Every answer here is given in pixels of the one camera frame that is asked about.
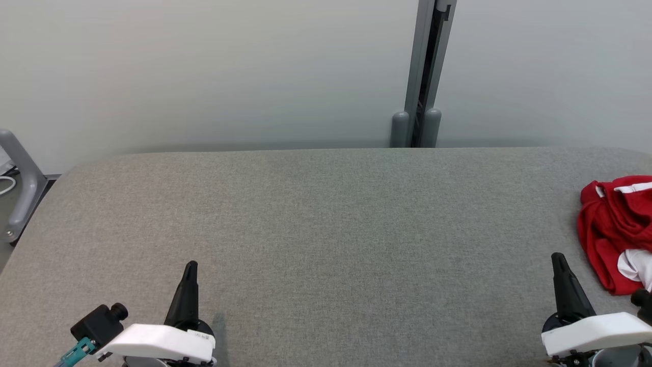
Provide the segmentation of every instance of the red garment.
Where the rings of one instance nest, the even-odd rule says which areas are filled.
[[[652,251],[652,176],[593,181],[582,190],[578,233],[600,281],[613,295],[629,295],[643,285],[618,271],[626,249]]]

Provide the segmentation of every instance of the floor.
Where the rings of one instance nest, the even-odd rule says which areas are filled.
[[[0,191],[7,187],[9,187],[8,181],[0,181]],[[5,225],[7,225],[9,214],[13,211],[18,195],[20,194],[20,187],[21,180],[20,175],[18,175],[16,176],[16,187],[0,197],[0,230],[4,229]],[[7,260],[9,260],[13,249],[9,244],[0,244],[0,272],[5,267]]]

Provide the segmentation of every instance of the gray fabric surface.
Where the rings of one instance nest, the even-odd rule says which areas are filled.
[[[189,260],[221,366],[531,366],[591,180],[651,174],[600,148],[131,155],[65,174],[0,275],[0,360],[51,366],[122,302],[161,323]],[[85,360],[82,366],[97,366]]]

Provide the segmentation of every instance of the red cloth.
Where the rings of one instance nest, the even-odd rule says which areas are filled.
[[[652,252],[652,176],[593,181],[582,190],[578,233],[600,281],[613,295],[629,295],[643,285],[618,271],[626,249]]]

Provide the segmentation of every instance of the cable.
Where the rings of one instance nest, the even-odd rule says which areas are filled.
[[[0,176],[0,180],[11,181],[11,186],[9,186],[8,188],[0,191],[0,196],[8,193],[9,191],[11,191],[16,186],[16,180],[13,177]]]

